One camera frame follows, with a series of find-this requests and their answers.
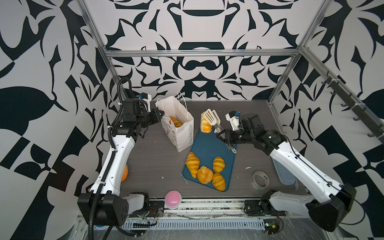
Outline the fake croissant bottom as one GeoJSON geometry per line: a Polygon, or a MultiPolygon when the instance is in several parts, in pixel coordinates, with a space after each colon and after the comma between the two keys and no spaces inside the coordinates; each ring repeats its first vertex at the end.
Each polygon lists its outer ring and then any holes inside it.
{"type": "Polygon", "coordinates": [[[223,192],[226,189],[225,179],[220,173],[213,174],[212,185],[218,191],[223,192]]]}

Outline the small circuit board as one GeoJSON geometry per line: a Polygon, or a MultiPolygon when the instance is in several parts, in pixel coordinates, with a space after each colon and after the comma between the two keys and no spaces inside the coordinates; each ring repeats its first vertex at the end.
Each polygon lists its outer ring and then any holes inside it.
{"type": "Polygon", "coordinates": [[[281,232],[284,228],[284,222],[281,220],[275,221],[275,222],[264,222],[265,231],[264,233],[266,235],[276,235],[279,232],[281,232]]]}

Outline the round fake bread roll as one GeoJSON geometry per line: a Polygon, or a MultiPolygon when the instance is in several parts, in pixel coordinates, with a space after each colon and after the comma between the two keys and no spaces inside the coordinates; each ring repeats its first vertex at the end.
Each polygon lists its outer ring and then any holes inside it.
{"type": "Polygon", "coordinates": [[[205,166],[201,166],[201,168],[197,172],[197,178],[199,182],[203,185],[210,183],[213,179],[213,172],[209,168],[205,166]]]}

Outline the long braided fake bread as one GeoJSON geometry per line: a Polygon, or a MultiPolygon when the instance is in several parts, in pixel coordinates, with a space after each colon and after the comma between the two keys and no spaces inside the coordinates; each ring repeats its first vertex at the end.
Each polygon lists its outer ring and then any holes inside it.
{"type": "Polygon", "coordinates": [[[177,119],[175,119],[173,117],[170,117],[170,119],[174,123],[176,128],[179,128],[179,127],[181,127],[183,125],[180,121],[178,121],[177,119]]]}

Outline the teal plastic tray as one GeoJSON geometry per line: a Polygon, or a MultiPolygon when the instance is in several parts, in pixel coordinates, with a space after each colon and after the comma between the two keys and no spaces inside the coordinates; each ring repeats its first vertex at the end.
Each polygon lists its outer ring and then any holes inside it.
{"type": "Polygon", "coordinates": [[[199,131],[192,145],[191,152],[200,160],[200,167],[204,166],[211,169],[213,173],[213,163],[216,157],[224,159],[225,167],[220,174],[225,180],[226,188],[224,192],[229,189],[231,182],[232,171],[236,154],[233,153],[225,143],[219,140],[214,132],[202,133],[199,131]]]}

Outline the orange plush toy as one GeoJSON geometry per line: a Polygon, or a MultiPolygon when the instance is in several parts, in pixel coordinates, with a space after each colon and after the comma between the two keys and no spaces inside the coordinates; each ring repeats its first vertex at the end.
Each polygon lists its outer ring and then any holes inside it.
{"type": "Polygon", "coordinates": [[[122,175],[122,178],[121,178],[121,182],[124,182],[127,179],[128,172],[129,172],[128,171],[128,166],[125,165],[124,170],[123,170],[123,175],[122,175]]]}

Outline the clear tape roll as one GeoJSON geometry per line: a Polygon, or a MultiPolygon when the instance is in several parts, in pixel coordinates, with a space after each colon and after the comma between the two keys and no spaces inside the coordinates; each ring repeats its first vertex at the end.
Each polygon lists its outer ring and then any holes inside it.
{"type": "Polygon", "coordinates": [[[256,190],[265,190],[269,184],[270,179],[264,171],[255,171],[251,178],[251,184],[256,190]]]}

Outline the fake croissant small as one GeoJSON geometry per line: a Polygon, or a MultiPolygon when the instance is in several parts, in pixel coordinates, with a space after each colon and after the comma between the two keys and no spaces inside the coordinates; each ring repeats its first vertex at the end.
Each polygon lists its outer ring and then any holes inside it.
{"type": "Polygon", "coordinates": [[[213,161],[213,170],[215,173],[220,173],[226,167],[225,160],[221,157],[216,157],[213,161]]]}

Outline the black hook rail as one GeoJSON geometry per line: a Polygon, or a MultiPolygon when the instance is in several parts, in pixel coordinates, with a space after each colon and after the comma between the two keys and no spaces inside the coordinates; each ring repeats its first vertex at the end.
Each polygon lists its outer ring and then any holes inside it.
{"type": "Polygon", "coordinates": [[[356,115],[354,121],[363,122],[371,131],[370,134],[367,134],[369,138],[377,138],[382,145],[384,144],[384,122],[342,80],[333,78],[330,72],[327,72],[327,79],[322,84],[331,87],[333,96],[337,95],[341,98],[344,102],[342,107],[354,112],[356,115]]]}

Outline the pink push button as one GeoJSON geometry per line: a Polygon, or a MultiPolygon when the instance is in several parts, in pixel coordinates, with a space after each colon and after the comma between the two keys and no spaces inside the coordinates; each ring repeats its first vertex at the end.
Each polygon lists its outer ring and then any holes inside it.
{"type": "Polygon", "coordinates": [[[168,209],[175,210],[182,202],[182,195],[176,190],[169,191],[165,197],[165,205],[168,209]]]}

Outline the white paper gift bag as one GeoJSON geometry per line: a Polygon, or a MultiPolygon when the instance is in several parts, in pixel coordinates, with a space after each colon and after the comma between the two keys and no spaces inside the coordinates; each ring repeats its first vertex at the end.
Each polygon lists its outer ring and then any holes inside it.
{"type": "Polygon", "coordinates": [[[194,117],[188,111],[184,96],[158,99],[155,106],[164,111],[161,124],[171,143],[181,152],[194,141],[194,117]]]}

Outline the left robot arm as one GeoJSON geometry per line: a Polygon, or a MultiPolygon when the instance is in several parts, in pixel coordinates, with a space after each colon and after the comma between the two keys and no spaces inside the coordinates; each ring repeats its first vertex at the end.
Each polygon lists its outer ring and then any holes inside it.
{"type": "Polygon", "coordinates": [[[147,193],[120,196],[121,182],[128,157],[137,138],[144,138],[149,126],[161,122],[164,111],[150,108],[150,95],[135,95],[132,86],[126,91],[123,84],[131,84],[127,77],[117,83],[119,111],[108,125],[109,152],[105,163],[86,194],[80,194],[78,206],[88,224],[88,238],[93,240],[95,226],[107,226],[104,239],[113,228],[122,229],[126,219],[134,212],[146,213],[150,207],[147,193]]]}

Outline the grey blue oval pad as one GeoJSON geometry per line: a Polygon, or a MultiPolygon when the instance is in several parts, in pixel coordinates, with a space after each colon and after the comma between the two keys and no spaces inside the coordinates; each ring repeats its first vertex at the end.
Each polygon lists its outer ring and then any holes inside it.
{"type": "Polygon", "coordinates": [[[297,179],[287,168],[276,160],[273,160],[273,164],[281,184],[295,187],[298,185],[297,179]]]}

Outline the fake croissant large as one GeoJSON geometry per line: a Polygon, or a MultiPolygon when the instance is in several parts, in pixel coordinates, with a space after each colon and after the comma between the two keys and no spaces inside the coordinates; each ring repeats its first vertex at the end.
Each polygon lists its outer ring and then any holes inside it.
{"type": "Polygon", "coordinates": [[[189,169],[191,176],[196,179],[200,168],[200,159],[193,152],[189,153],[186,160],[186,166],[189,169]]]}

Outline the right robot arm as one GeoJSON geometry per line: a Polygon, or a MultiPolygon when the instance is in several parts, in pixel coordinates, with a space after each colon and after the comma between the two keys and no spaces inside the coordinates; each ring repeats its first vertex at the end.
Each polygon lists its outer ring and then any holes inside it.
{"type": "Polygon", "coordinates": [[[253,145],[283,165],[310,191],[309,195],[293,195],[269,190],[260,198],[256,215],[290,212],[310,218],[321,229],[333,232],[357,202],[357,191],[352,185],[342,185],[327,176],[300,154],[287,136],[277,130],[266,130],[258,115],[243,118],[240,112],[231,111],[226,114],[229,129],[221,126],[214,110],[207,109],[202,117],[215,127],[217,138],[228,147],[253,145]]]}

